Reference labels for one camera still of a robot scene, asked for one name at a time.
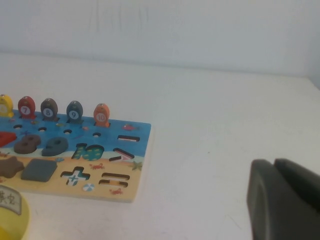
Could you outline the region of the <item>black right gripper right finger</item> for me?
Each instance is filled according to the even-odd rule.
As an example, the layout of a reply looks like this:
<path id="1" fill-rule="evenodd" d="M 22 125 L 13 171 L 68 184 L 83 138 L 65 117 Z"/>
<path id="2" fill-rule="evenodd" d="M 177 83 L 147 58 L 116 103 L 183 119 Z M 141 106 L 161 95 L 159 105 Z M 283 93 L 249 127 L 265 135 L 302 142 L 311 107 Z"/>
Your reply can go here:
<path id="1" fill-rule="evenodd" d="M 320 203 L 320 176 L 285 158 L 274 160 L 275 168 L 294 192 L 308 204 Z"/>

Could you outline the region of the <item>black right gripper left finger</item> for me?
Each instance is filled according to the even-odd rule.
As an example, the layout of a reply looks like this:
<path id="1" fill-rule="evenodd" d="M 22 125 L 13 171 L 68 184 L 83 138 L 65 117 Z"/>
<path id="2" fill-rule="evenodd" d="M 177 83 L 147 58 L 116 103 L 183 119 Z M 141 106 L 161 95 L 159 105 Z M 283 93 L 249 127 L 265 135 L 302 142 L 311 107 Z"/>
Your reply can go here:
<path id="1" fill-rule="evenodd" d="M 300 198 L 274 163 L 252 161 L 246 202 L 254 240 L 320 238 L 320 204 Z"/>

